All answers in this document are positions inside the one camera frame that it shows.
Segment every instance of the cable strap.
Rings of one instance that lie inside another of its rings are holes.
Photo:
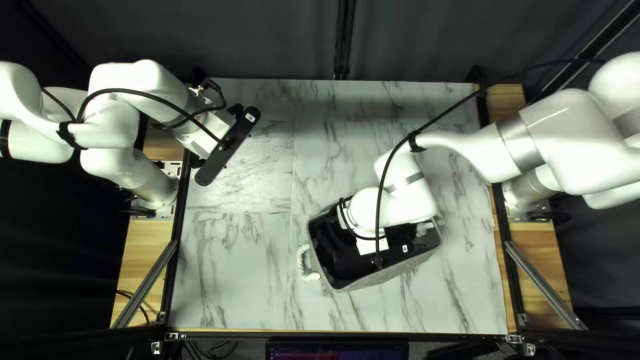
[[[9,128],[11,127],[11,120],[0,120],[2,125],[0,126],[0,155],[5,159],[13,159],[9,153]]]
[[[62,140],[64,140],[69,146],[73,147],[75,150],[88,150],[86,147],[81,147],[74,139],[74,136],[69,133],[69,123],[73,123],[73,121],[63,121],[60,123],[58,131],[56,133]]]
[[[411,152],[422,152],[422,151],[425,151],[426,150],[425,148],[423,148],[421,146],[418,146],[418,144],[415,143],[415,135],[416,134],[414,134],[414,133],[410,133],[407,136],[407,139],[408,139],[408,142],[409,142],[409,146],[411,147]]]

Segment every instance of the metal support strut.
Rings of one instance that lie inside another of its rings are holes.
[[[112,329],[127,327],[127,325],[131,322],[133,316],[138,311],[140,304],[142,304],[142,301],[145,300],[145,297],[151,290],[151,287],[153,287],[154,283],[156,283],[156,279],[158,278],[158,276],[160,276],[160,273],[167,265],[167,263],[169,263],[169,260],[171,260],[171,257],[173,256],[173,253],[175,253],[177,247],[178,240],[172,240],[169,244],[167,244],[167,246],[162,251],[162,254],[160,254],[160,256],[158,257],[158,260],[156,260],[154,266],[151,268],[151,270],[149,270],[149,273],[147,273],[147,276],[145,276],[144,280],[142,280],[140,286],[138,286],[136,293],[133,294],[131,299],[129,299],[129,302],[120,313],[120,316],[118,316],[116,321],[113,323],[113,326],[111,326]]]
[[[571,308],[564,303],[556,291],[549,285],[542,275],[531,265],[527,258],[518,250],[513,241],[504,242],[505,249],[515,263],[527,274],[533,283],[542,291],[542,295],[553,310],[574,330],[589,330]]]

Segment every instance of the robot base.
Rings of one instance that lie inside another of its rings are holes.
[[[156,211],[156,216],[149,218],[144,215],[133,215],[132,220],[154,220],[154,221],[173,221],[175,216],[175,204],[178,198],[179,179],[182,174],[182,161],[163,161],[163,172],[171,178],[175,186],[173,187],[173,201],[170,203],[147,202],[136,198],[131,201],[131,209],[151,209]]]

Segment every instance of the white marble surface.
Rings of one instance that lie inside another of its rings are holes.
[[[172,324],[283,329],[288,233],[285,214],[187,211]]]
[[[187,208],[234,213],[289,213],[295,116],[295,80],[214,79],[229,106],[256,106],[262,117],[214,184],[191,173]]]
[[[289,259],[309,242],[309,215],[291,216]],[[285,328],[287,330],[403,331],[401,278],[379,286],[338,293],[319,281],[302,281],[289,262]]]
[[[373,163],[392,146],[387,86],[298,83],[291,213],[315,215],[378,184]]]
[[[401,286],[408,332],[504,334],[493,220],[445,217],[442,245]]]
[[[220,81],[264,123],[207,188],[189,188],[171,324],[310,331],[506,333],[486,182],[449,151],[418,161],[444,217],[443,245],[410,273],[336,293],[297,276],[307,220],[377,185],[373,161],[469,84]],[[432,129],[473,132],[475,104]]]

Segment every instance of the wooden board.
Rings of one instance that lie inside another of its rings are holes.
[[[170,132],[147,129],[143,152],[151,160],[182,160],[183,146]],[[134,293],[145,278],[149,270],[171,240],[173,230],[172,221],[147,221],[130,220],[127,240],[120,267],[118,290]],[[142,307],[153,323],[160,310],[162,293],[164,288],[164,270],[162,275],[149,291]],[[111,314],[111,323],[122,312],[129,299],[122,295],[116,295]],[[145,317],[140,310],[136,313],[129,326],[144,325]]]
[[[508,119],[516,115],[519,109],[525,106],[524,95],[521,85],[497,85],[489,89],[487,106],[491,122]],[[492,208],[494,214],[495,247],[498,253],[498,264],[500,266],[500,276],[502,277],[502,287],[504,288],[504,306],[507,311],[507,330],[516,331],[513,308],[511,307],[511,295],[507,282],[507,273],[504,266],[504,253],[500,242],[500,232],[497,227],[497,217],[495,217],[495,206]],[[564,277],[564,268],[560,258],[560,250],[556,240],[556,232],[552,223],[511,223],[511,239],[513,243],[524,253],[530,263],[547,280],[549,285],[560,295],[560,297],[571,306],[569,291]],[[520,279],[520,291],[525,313],[531,320],[531,326],[539,329],[567,329],[568,325],[560,319],[545,300],[542,292],[533,284],[524,272],[518,269]]]

